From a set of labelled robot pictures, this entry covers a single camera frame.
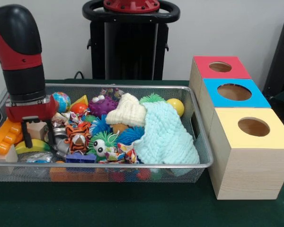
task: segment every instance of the white knitted hat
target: white knitted hat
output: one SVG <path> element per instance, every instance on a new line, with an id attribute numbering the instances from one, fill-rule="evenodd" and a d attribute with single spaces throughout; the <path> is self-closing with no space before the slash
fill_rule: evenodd
<path id="1" fill-rule="evenodd" d="M 146 109 L 129 93 L 121 96 L 118 107 L 107 114 L 107 124 L 125 124 L 130 127 L 145 125 Z"/>

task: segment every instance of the knitted fabric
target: knitted fabric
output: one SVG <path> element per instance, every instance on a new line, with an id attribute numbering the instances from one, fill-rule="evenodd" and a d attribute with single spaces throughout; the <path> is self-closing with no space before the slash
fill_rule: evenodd
<path id="1" fill-rule="evenodd" d="M 138 158 L 145 164 L 199 164 L 193 137 L 176 110 L 163 101 L 143 105 L 145 134 L 133 144 Z"/>
<path id="2" fill-rule="evenodd" d="M 125 124 L 128 126 L 145 125 L 145 107 L 139 104 L 139 100 L 129 93 L 122 95 L 118 107 L 108 113 L 107 124 Z"/>

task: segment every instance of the white wall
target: white wall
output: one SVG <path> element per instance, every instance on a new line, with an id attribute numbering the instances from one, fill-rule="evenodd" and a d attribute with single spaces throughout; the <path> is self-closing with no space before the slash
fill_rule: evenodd
<path id="1" fill-rule="evenodd" d="M 37 22 L 47 79 L 91 77 L 86 49 L 89 21 L 81 13 L 87 0 L 0 0 L 0 6 L 26 6 Z M 263 87 L 284 22 L 284 0 L 170 0 L 181 9 L 169 25 L 164 79 L 188 79 L 193 55 L 237 55 Z M 4 86 L 0 70 L 0 90 Z"/>

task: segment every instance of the light blue knitted blanket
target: light blue knitted blanket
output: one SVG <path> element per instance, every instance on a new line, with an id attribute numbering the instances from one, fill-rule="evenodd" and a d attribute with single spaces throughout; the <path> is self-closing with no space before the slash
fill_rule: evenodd
<path id="1" fill-rule="evenodd" d="M 133 144 L 138 158 L 146 164 L 199 164 L 193 137 L 176 110 L 163 101 L 143 105 L 145 134 Z"/>

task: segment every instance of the cable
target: cable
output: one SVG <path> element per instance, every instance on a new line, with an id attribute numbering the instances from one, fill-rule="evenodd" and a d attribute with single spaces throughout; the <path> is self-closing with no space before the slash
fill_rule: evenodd
<path id="1" fill-rule="evenodd" d="M 76 72 L 74 79 L 77 78 L 78 74 L 80 74 L 82 79 L 84 79 L 84 75 L 83 75 L 83 73 L 81 71 Z"/>

